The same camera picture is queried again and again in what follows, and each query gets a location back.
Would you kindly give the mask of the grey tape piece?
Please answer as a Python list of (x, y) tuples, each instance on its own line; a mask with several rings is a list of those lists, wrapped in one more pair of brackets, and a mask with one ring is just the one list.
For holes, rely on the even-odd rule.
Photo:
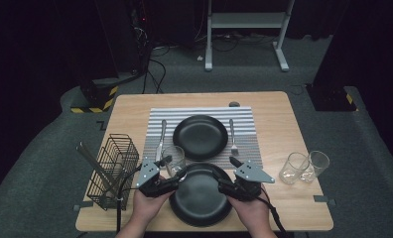
[(314, 195), (315, 202), (323, 202), (328, 205), (336, 206), (336, 201), (333, 198), (329, 198), (326, 195)]
[(79, 212), (82, 208), (92, 207), (93, 201), (82, 201), (80, 204), (75, 204), (72, 207), (72, 210), (75, 212)]

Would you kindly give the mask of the white metal table frame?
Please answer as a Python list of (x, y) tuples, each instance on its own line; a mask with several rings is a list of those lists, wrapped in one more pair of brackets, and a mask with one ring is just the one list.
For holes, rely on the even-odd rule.
[(282, 46), (294, 4), (295, 0), (289, 0), (287, 9), (278, 13), (216, 13), (212, 12), (212, 0), (207, 0), (204, 69), (206, 71), (213, 69), (211, 35), (213, 29), (279, 29), (278, 40), (272, 43), (272, 47), (281, 70), (287, 72), (290, 68)]

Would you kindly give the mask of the metal fork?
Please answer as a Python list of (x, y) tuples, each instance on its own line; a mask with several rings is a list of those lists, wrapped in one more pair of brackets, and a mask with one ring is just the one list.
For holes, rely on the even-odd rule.
[(229, 126), (230, 126), (230, 136), (231, 136), (231, 154), (233, 156), (238, 156), (239, 151), (238, 147), (235, 142), (235, 132), (234, 132), (234, 121), (233, 119), (229, 119)]

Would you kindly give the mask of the black plate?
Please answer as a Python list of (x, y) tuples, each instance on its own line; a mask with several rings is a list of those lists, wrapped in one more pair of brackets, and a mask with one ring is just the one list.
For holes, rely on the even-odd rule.
[(212, 226), (222, 221), (231, 211), (225, 194), (218, 191), (218, 179), (230, 181), (229, 175), (213, 164), (192, 164), (170, 196), (176, 216), (194, 227)]
[(207, 115), (184, 119), (175, 128), (173, 142), (192, 161), (206, 161), (220, 154), (228, 142), (225, 126)]

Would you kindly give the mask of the black stand base yellow stripes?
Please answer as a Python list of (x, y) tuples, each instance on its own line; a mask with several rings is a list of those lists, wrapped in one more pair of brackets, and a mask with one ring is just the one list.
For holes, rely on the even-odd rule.
[(317, 111), (356, 111), (352, 97), (343, 88), (306, 85), (306, 90)]
[(117, 85), (96, 84), (92, 80), (81, 79), (80, 94), (70, 107), (72, 113), (102, 113), (113, 103)]

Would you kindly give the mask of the black wire cutlery basket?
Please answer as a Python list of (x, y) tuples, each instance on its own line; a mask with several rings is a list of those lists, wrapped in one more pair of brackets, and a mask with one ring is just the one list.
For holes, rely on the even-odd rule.
[(103, 210), (125, 210), (139, 153), (127, 134), (110, 134), (100, 148), (86, 195)]

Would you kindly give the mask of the dark equipment tower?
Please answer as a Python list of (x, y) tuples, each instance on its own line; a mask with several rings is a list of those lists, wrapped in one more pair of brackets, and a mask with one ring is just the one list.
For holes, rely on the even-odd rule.
[(135, 33), (141, 73), (147, 72), (151, 54), (151, 34), (145, 3), (146, 0), (128, 0), (127, 3), (130, 8), (131, 25)]

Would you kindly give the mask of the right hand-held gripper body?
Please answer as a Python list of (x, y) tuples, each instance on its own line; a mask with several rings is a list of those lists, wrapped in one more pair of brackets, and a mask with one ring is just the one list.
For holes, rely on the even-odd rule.
[(235, 174), (233, 186), (231, 188), (218, 189), (218, 191), (240, 201), (256, 199), (261, 194), (261, 184), (263, 182), (275, 182), (271, 176), (251, 161), (242, 163), (242, 166), (235, 168), (233, 173)]

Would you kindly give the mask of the grey striped placemat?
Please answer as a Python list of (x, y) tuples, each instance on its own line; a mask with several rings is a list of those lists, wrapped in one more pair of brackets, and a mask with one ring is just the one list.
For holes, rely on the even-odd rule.
[(155, 159), (163, 119), (167, 121), (163, 146), (163, 149), (166, 149), (176, 146), (173, 142), (173, 134), (178, 124), (194, 115), (207, 115), (221, 122), (227, 130), (228, 142), (220, 154), (206, 161), (192, 161), (185, 156), (188, 164), (212, 163), (225, 170), (233, 169), (233, 165), (229, 161), (229, 158), (233, 156), (231, 154), (229, 119), (233, 119), (235, 142), (239, 151), (239, 155), (233, 157), (242, 163), (249, 160), (258, 167), (263, 168), (252, 109), (250, 107), (152, 108), (149, 115), (143, 156), (148, 159)]

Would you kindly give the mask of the person's left hand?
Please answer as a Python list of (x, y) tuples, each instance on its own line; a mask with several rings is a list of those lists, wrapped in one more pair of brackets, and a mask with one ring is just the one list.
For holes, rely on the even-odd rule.
[(171, 195), (172, 193), (168, 192), (158, 197), (147, 197), (140, 190), (135, 191), (130, 222), (136, 227), (145, 229)]

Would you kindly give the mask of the person's right hand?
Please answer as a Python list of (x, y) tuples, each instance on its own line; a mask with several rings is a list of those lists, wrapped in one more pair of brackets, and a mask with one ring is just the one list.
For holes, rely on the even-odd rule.
[(227, 198), (233, 206), (242, 224), (248, 231), (272, 230), (269, 219), (269, 208), (264, 203), (268, 198), (261, 193), (258, 199), (252, 201), (239, 201), (235, 198)]

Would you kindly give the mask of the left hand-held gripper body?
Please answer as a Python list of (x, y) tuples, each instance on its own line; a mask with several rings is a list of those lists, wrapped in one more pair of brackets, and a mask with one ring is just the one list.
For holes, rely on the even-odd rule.
[(141, 164), (136, 187), (147, 197), (158, 197), (179, 188), (178, 182), (160, 178), (160, 167), (157, 163), (145, 158)]

